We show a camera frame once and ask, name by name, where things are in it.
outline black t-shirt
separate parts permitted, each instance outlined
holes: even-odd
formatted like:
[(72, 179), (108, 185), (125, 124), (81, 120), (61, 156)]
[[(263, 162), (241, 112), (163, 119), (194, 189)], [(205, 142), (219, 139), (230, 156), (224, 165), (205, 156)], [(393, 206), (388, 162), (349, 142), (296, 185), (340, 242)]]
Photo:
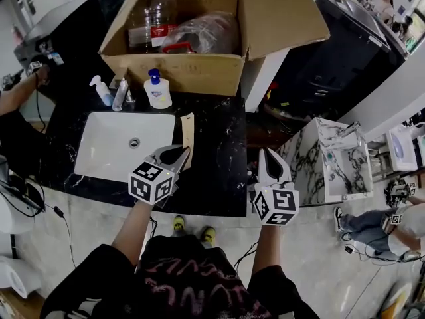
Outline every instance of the black t-shirt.
[(101, 245), (47, 298), (41, 318), (277, 318), (291, 312), (318, 318), (280, 266), (256, 273), (246, 290), (222, 249), (204, 249), (187, 235), (154, 237), (136, 272), (124, 254)]

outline sneaker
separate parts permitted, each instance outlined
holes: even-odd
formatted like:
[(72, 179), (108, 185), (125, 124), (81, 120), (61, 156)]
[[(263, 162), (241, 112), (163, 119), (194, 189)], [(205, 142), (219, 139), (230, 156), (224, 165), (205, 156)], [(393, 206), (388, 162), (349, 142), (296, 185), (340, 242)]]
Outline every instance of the sneaker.
[(201, 234), (201, 242), (209, 242), (212, 246), (215, 246), (216, 231), (212, 227), (207, 227)]
[(333, 219), (335, 220), (335, 231), (342, 233), (344, 229), (341, 226), (341, 218), (343, 216), (343, 210), (341, 207), (335, 207), (333, 210)]
[(346, 241), (346, 242), (351, 241), (352, 240), (351, 233), (349, 231), (346, 231), (345, 233), (342, 233), (341, 234), (341, 240), (342, 241)]
[(178, 215), (173, 220), (173, 230), (174, 231), (184, 231), (186, 228), (185, 218), (181, 215)]

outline cardboard box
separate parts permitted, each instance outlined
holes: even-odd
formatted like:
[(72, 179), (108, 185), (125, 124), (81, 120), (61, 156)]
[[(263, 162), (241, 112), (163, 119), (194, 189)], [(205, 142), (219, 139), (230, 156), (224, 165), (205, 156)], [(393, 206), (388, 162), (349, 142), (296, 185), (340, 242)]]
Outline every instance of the cardboard box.
[(235, 96), (245, 60), (329, 38), (313, 0), (177, 0), (182, 20), (211, 11), (233, 13), (240, 25), (240, 55), (128, 54), (126, 21), (138, 11), (139, 1), (143, 0), (125, 1), (100, 54), (115, 73), (128, 68), (140, 84), (149, 79), (149, 69), (158, 68), (172, 91)]

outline tiled floor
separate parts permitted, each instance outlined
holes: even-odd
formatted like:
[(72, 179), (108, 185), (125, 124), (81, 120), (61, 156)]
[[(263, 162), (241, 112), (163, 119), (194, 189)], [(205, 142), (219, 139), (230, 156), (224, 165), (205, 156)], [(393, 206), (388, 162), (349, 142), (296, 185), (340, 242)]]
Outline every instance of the tiled floor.
[[(373, 199), (346, 203), (344, 211), (358, 214), (368, 209), (385, 209), (383, 188), (384, 184), (378, 183)], [(124, 207), (48, 189), (46, 202), (64, 211), (72, 232), (77, 264), (100, 243), (111, 243), (129, 212)], [(294, 223), (284, 229), (281, 246), (283, 270), (320, 318), (372, 318), (393, 282), (400, 278), (416, 278), (421, 263), (381, 267), (374, 265), (376, 261), (361, 262), (358, 255), (347, 254), (333, 230), (332, 209), (333, 206), (302, 209)], [(173, 216), (153, 214), (159, 223), (157, 235), (171, 234)], [(255, 214), (247, 218), (186, 216), (186, 220), (189, 230), (195, 233), (205, 225), (216, 227), (217, 243), (231, 263), (235, 263), (258, 240), (260, 232), (260, 222)], [(51, 209), (35, 218), (32, 232), (18, 236), (17, 246), (21, 256), (42, 274), (43, 296), (47, 296), (72, 271), (66, 225)], [(251, 255), (240, 264), (239, 274), (245, 285), (249, 282), (253, 258), (254, 255)]]

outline jeans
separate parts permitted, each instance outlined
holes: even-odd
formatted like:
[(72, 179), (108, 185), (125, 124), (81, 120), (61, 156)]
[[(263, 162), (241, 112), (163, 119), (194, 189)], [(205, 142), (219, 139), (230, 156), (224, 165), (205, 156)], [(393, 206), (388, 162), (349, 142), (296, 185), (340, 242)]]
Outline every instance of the jeans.
[[(171, 237), (184, 237), (185, 235), (187, 235), (186, 231), (181, 229), (180, 231), (173, 231), (173, 234), (171, 234)], [(209, 249), (213, 247), (211, 242), (208, 242), (208, 241), (201, 241), (201, 244), (202, 246), (204, 246), (205, 249)]]
[(385, 215), (392, 215), (396, 209), (371, 210), (360, 216), (350, 214), (343, 215), (341, 226), (344, 231), (351, 234), (354, 241), (362, 242), (379, 252), (390, 250), (388, 245), (388, 234), (382, 228), (382, 220)]

